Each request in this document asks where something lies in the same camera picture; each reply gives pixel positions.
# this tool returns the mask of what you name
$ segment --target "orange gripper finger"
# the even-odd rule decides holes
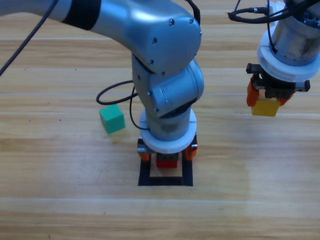
[[[141,160],[144,162],[149,162],[151,160],[151,154],[149,153],[140,153]]]
[[[251,77],[250,79],[250,83],[248,85],[248,88],[247,88],[247,97],[246,97],[246,104],[249,106],[249,107],[254,107],[259,99],[259,91],[255,90],[253,87],[252,87],[252,80],[253,80],[253,77]]]
[[[285,105],[286,102],[288,102],[288,101],[292,98],[293,95],[294,95],[294,93],[292,93],[292,95],[289,97],[289,99],[279,98],[279,100],[280,100],[280,106]]]
[[[197,150],[198,148],[192,149],[191,145],[188,146],[185,150],[185,159],[188,161],[192,161],[197,154]]]

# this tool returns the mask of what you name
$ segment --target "wooden table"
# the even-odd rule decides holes
[[[252,116],[245,67],[257,63],[267,26],[231,22],[236,0],[195,2],[205,90],[193,106],[194,187],[138,186],[139,131],[129,103],[119,105],[126,129],[108,136],[95,101],[131,79],[131,53],[48,20],[0,78],[0,239],[320,239],[320,76],[276,117]],[[243,0],[240,8],[264,5]],[[0,18],[1,65],[39,20]],[[121,86],[104,100],[131,90]],[[135,98],[136,121],[142,109]],[[154,164],[151,171],[168,174]]]

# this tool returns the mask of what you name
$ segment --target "black square frame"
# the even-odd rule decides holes
[[[182,176],[150,176],[150,161],[141,160],[138,186],[188,186],[193,187],[192,160],[186,160],[186,151],[182,151]]]

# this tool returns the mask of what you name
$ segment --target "green cube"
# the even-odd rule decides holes
[[[108,134],[126,127],[124,114],[116,104],[105,107],[99,112],[103,126]]]

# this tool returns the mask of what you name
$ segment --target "silver robot link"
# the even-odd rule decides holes
[[[43,16],[52,0],[0,0],[0,4],[0,15]],[[184,136],[191,105],[204,91],[195,60],[202,32],[186,9],[170,0],[59,0],[49,18],[109,37],[129,49],[133,83],[145,107],[149,132],[167,142]]]
[[[244,12],[273,16],[256,19],[236,16]],[[259,64],[249,63],[246,68],[248,74],[253,74],[247,105],[253,115],[275,117],[278,107],[294,93],[309,91],[310,79],[320,69],[320,1],[268,1],[266,7],[235,10],[234,14],[229,13],[229,18],[251,24],[269,21],[272,26],[258,47]]]

